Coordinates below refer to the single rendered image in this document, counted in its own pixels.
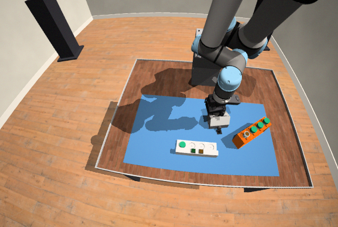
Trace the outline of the orange test tube rack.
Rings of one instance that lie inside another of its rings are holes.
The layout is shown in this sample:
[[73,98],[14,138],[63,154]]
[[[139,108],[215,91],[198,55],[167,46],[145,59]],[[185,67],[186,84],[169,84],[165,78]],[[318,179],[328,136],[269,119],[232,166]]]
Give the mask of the orange test tube rack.
[[[267,125],[264,125],[264,127],[262,129],[257,129],[257,132],[252,134],[250,133],[250,128],[252,126],[257,125],[257,123],[262,122],[263,119],[265,117],[261,118],[260,120],[258,120],[256,123],[254,123],[253,125],[249,126],[248,128],[246,128],[245,130],[241,131],[240,133],[238,133],[235,138],[232,140],[232,142],[235,144],[235,146],[239,149],[242,146],[244,146],[245,144],[247,144],[248,142],[250,142],[251,140],[253,140],[254,138],[256,138],[257,136],[259,136],[260,134],[262,134],[267,128],[269,128],[272,124],[269,123]],[[248,131],[250,133],[250,136],[248,138],[244,138],[243,134],[245,131]]]

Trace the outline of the blue flat mat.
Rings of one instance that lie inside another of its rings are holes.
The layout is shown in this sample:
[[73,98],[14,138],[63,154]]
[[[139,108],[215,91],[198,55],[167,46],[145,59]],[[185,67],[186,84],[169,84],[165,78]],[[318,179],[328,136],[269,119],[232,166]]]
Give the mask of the blue flat mat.
[[[174,171],[279,176],[270,129],[237,148],[232,140],[266,117],[263,104],[226,105],[227,128],[209,129],[205,99],[143,94],[123,163]],[[267,117],[266,117],[267,118]],[[217,158],[177,155],[177,140],[217,143]]]

